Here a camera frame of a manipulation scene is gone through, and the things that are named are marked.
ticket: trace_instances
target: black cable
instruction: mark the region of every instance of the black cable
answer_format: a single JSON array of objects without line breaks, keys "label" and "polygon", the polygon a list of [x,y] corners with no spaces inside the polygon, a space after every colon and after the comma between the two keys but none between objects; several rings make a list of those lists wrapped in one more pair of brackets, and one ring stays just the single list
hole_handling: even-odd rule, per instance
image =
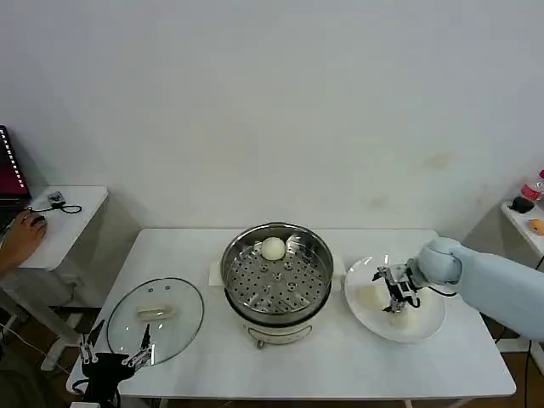
[{"label": "black cable", "polygon": [[502,336],[504,336],[504,333],[506,333],[506,332],[507,332],[507,328],[504,326],[504,328],[502,329],[501,334],[499,334],[499,337],[496,338],[495,344],[499,343],[499,340],[502,339]]},{"label": "black cable", "polygon": [[[75,208],[76,210],[75,211],[66,211],[66,209],[68,209],[68,208]],[[43,210],[35,210],[34,208],[30,208],[30,210],[33,211],[34,213],[46,213],[48,211],[60,210],[63,213],[66,213],[66,214],[77,214],[77,213],[80,213],[82,211],[82,206],[73,205],[73,206],[62,206],[62,207],[56,207],[56,208],[50,207],[50,208],[44,208]]]},{"label": "black cable", "polygon": [[74,295],[76,294],[76,284],[72,284],[71,285],[71,294],[70,294],[70,298],[64,302],[64,303],[61,303],[59,306],[54,306],[51,308],[51,310],[53,310],[54,312],[56,312],[57,310],[59,310],[60,308],[64,308],[69,302],[71,302],[72,300],[74,300]]},{"label": "black cable", "polygon": [[117,399],[117,408],[121,408],[121,395],[119,394],[119,390],[116,388],[116,399]]},{"label": "black cable", "polygon": [[84,394],[84,392],[78,388],[79,385],[88,383],[88,378],[83,378],[82,380],[77,380],[71,385],[72,391],[76,394]]},{"label": "black cable", "polygon": [[544,257],[542,257],[540,262],[536,265],[536,268],[535,268],[536,270],[538,270],[541,267],[542,261],[544,261]]},{"label": "black cable", "polygon": [[457,292],[452,292],[452,293],[443,293],[441,291],[439,291],[438,289],[435,289],[433,288],[432,286],[427,286],[431,291],[433,292],[437,292],[439,295],[442,295],[442,296],[446,296],[447,298],[453,298]]},{"label": "black cable", "polygon": [[530,346],[533,341],[529,340],[529,349],[527,350],[527,357],[525,358],[525,384],[524,384],[524,408],[527,408],[527,380],[529,380],[529,360],[530,360]]}]

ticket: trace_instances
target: human hand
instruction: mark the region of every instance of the human hand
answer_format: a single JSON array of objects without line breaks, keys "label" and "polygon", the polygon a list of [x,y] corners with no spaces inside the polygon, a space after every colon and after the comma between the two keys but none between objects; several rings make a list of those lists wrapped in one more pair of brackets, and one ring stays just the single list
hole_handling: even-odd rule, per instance
[{"label": "human hand", "polygon": [[45,219],[32,222],[40,217],[39,212],[25,210],[17,215],[0,247],[0,276],[25,262],[42,242],[47,230]]}]

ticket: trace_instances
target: white bowl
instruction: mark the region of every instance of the white bowl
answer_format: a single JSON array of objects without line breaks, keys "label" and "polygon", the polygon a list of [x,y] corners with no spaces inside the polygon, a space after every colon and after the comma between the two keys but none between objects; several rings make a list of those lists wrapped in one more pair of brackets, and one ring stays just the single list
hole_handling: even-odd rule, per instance
[{"label": "white bowl", "polygon": [[382,311],[389,303],[385,281],[372,282],[377,267],[383,265],[383,257],[367,257],[349,268],[343,290],[351,311],[368,329],[394,342],[417,343],[431,337],[444,324],[444,298],[427,288],[422,289],[419,292],[421,306],[407,311],[409,324],[402,328],[392,326],[391,314]]}]

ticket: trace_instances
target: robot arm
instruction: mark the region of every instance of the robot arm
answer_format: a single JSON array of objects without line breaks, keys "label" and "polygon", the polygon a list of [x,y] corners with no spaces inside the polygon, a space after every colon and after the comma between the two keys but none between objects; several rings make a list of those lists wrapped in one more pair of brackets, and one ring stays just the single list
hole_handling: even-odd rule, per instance
[{"label": "robot arm", "polygon": [[390,313],[418,307],[417,291],[447,285],[463,300],[505,327],[544,340],[544,274],[514,261],[476,252],[449,238],[437,238],[407,264],[378,268],[391,296]]}]

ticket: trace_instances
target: glass lid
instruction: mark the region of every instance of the glass lid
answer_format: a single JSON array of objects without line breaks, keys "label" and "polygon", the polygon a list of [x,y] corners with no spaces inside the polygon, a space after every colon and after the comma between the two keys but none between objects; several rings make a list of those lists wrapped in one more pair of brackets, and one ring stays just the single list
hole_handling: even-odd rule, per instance
[{"label": "glass lid", "polygon": [[202,295],[187,280],[162,278],[127,294],[108,321],[106,338],[113,353],[134,356],[150,325],[150,365],[181,353],[201,328]]}]

